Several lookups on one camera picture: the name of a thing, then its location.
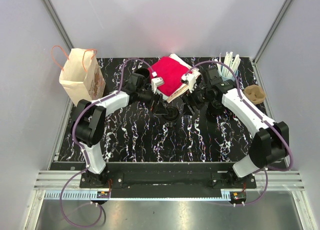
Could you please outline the black coffee cup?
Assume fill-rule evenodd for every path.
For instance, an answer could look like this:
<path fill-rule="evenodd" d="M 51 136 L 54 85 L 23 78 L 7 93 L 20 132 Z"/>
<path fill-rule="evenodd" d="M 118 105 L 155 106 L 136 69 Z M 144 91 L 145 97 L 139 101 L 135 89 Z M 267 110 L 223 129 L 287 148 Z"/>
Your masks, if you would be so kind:
<path fill-rule="evenodd" d="M 178 121 L 179 114 L 173 115 L 173 116 L 163 115 L 162 118 L 164 119 L 165 125 L 168 128 L 173 128 L 173 127 L 175 127 L 175 125 L 176 125 L 176 123 Z"/>
<path fill-rule="evenodd" d="M 142 87 L 151 83 L 151 74 L 147 68 L 139 68 L 135 70 L 135 74 L 138 74 L 138 86 Z"/>

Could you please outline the paper takeout bag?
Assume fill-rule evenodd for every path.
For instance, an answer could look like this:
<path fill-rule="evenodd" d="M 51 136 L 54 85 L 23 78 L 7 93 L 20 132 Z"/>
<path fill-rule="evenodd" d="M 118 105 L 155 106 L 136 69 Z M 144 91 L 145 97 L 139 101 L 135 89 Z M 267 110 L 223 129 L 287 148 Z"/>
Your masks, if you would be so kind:
<path fill-rule="evenodd" d="M 57 63 L 54 56 L 52 60 L 60 68 L 59 83 L 62 85 L 75 106 L 80 100 L 97 100 L 103 97 L 106 82 L 96 58 L 96 49 L 72 48 L 70 53 L 59 45 L 52 49 L 60 48 L 66 56 L 63 66 Z"/>

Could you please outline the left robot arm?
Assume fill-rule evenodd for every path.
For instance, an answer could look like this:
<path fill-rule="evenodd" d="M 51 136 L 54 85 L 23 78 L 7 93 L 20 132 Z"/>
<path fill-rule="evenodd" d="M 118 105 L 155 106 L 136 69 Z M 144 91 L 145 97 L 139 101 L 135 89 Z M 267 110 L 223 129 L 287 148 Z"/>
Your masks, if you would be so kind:
<path fill-rule="evenodd" d="M 71 128 L 72 137 L 79 145 L 85 158 L 85 170 L 81 173 L 85 182 L 98 188 L 108 182 L 107 164 L 101 150 L 101 139 L 105 129 L 105 118 L 115 111 L 134 102 L 143 102 L 152 113 L 164 115 L 168 111 L 156 94 L 158 86 L 164 84 L 161 77 L 152 74 L 153 79 L 143 73 L 132 73 L 117 91 L 90 102 L 80 100 Z"/>

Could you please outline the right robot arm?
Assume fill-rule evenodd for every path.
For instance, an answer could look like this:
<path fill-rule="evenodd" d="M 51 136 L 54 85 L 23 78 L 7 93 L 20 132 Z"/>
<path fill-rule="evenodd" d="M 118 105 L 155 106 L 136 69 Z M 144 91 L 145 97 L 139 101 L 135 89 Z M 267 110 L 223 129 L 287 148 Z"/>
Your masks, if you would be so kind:
<path fill-rule="evenodd" d="M 289 127 L 263 114 L 236 87 L 233 80 L 224 81 L 216 69 L 208 69 L 199 77 L 193 70 L 183 75 L 181 82 L 188 86 L 187 92 L 181 97 L 184 114 L 192 115 L 195 109 L 200 109 L 205 103 L 213 111 L 227 108 L 253 136 L 247 156 L 236 162 L 224 177 L 229 186 L 240 187 L 250 174 L 289 155 Z"/>

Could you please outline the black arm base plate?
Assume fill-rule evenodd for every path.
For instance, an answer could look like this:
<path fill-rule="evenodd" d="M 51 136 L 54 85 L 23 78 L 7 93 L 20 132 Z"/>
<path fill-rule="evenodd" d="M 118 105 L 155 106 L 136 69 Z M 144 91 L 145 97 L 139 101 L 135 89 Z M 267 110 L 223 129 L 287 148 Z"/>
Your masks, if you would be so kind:
<path fill-rule="evenodd" d="M 81 188 L 104 189 L 111 187 L 112 198 L 164 200 L 175 198 L 226 199 L 223 190 L 255 189 L 256 180 L 250 174 L 244 181 L 229 184 L 226 173 L 232 163 L 108 163 L 108 181 L 104 185 L 85 182 Z"/>

